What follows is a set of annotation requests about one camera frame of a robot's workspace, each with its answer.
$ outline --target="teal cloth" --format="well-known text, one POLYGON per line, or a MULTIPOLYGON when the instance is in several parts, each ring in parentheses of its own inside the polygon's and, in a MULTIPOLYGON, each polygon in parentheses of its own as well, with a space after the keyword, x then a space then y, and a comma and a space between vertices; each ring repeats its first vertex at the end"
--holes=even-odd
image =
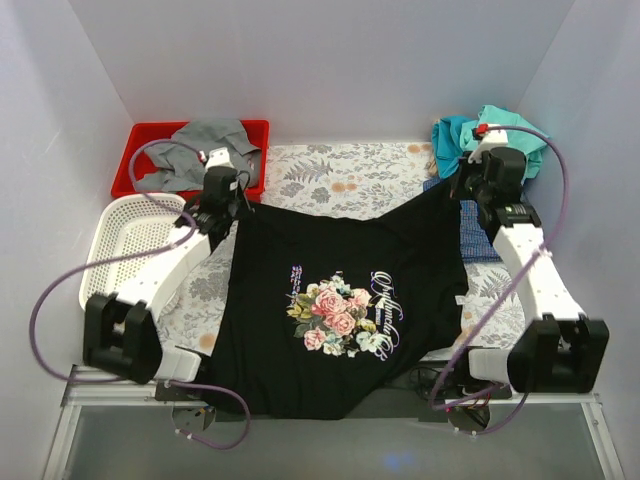
POLYGON ((431 144, 440 178, 450 177, 458 168, 458 158, 462 155, 460 130, 462 125, 470 120, 469 117, 454 115, 441 118, 433 126, 431 144))
MULTIPOLYGON (((478 141, 473 138, 471 130, 477 127, 479 123, 497 123, 506 126, 527 127, 542 133, 545 137, 548 136, 517 113, 508 112, 493 105, 485 105, 478 114, 478 120, 462 124, 460 131, 460 148, 462 150, 474 150, 478 146, 478 141)), ((507 138, 509 139, 510 147, 517 148, 527 157, 525 178, 534 178, 540 171, 540 166, 542 165, 542 150, 547 144, 538 137, 534 137, 526 132, 507 131, 507 138)))

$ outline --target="black t-shirt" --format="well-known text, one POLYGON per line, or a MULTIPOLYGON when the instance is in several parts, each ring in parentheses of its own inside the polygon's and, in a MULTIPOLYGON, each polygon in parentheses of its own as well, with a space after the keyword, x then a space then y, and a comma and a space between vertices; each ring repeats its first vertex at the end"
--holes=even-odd
POLYGON ((342 418, 460 334, 455 296, 468 285, 446 183, 367 221, 254 207, 238 225, 207 378, 252 413, 342 418))

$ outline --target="glass panel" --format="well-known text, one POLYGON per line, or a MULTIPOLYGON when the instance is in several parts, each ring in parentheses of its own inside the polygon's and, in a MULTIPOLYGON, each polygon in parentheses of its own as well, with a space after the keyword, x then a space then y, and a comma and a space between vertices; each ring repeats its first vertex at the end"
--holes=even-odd
MULTIPOLYGON (((512 408, 492 406, 492 423, 512 408)), ((604 478, 579 404, 526 405, 504 430, 476 439, 414 419, 260 419, 228 452, 175 435, 171 414, 171 407, 83 407, 67 478, 604 478)), ((229 441, 241 427, 218 422, 206 435, 229 441)))

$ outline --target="red clip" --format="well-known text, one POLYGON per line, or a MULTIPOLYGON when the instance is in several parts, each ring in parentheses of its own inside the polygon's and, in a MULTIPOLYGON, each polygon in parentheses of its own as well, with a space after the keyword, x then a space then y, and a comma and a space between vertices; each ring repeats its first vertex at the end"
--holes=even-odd
POLYGON ((486 135, 489 132, 489 124, 481 123, 476 127, 476 135, 486 135))

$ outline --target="gray cloth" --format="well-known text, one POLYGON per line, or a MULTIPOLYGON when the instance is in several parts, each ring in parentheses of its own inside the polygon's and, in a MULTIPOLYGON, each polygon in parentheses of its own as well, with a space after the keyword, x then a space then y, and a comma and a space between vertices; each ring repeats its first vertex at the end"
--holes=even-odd
MULTIPOLYGON (((249 173, 248 186, 253 187, 260 180, 260 149, 249 143, 239 120, 195 120, 174 133, 171 139, 186 143, 205 155, 216 148, 227 147, 236 170, 249 173)), ((147 174, 138 182, 143 190, 202 190, 205 169, 193 152, 165 143, 146 148, 145 153, 160 171, 147 174)), ((243 187, 247 186, 246 175, 241 175, 239 180, 243 187)))

